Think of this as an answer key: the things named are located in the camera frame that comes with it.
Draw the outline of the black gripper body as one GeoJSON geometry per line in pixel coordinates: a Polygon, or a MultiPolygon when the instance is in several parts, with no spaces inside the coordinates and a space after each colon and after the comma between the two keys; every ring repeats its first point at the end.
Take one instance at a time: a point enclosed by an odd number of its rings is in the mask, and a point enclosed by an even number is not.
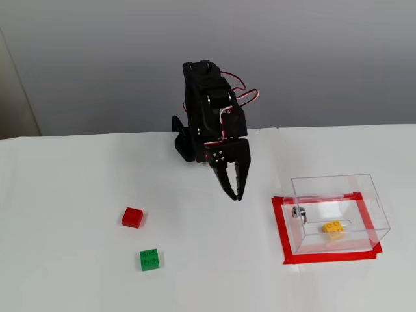
{"type": "Polygon", "coordinates": [[[227,161],[239,161],[249,151],[245,114],[242,110],[222,109],[220,118],[220,137],[216,141],[205,143],[205,158],[209,162],[209,150],[221,150],[227,161]]]}

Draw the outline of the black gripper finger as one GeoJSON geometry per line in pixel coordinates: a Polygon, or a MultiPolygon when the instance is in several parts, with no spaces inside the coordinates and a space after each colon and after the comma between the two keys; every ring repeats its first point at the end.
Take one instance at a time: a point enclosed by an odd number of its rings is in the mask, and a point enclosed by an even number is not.
{"type": "Polygon", "coordinates": [[[251,160],[233,161],[231,164],[233,164],[235,167],[235,181],[237,183],[236,192],[233,190],[233,188],[231,188],[231,197],[235,201],[241,201],[248,178],[251,160]]]}
{"type": "Polygon", "coordinates": [[[219,149],[209,150],[209,165],[214,171],[222,190],[232,199],[237,200],[237,195],[234,193],[231,183],[229,181],[227,167],[228,159],[226,154],[219,149]]]}

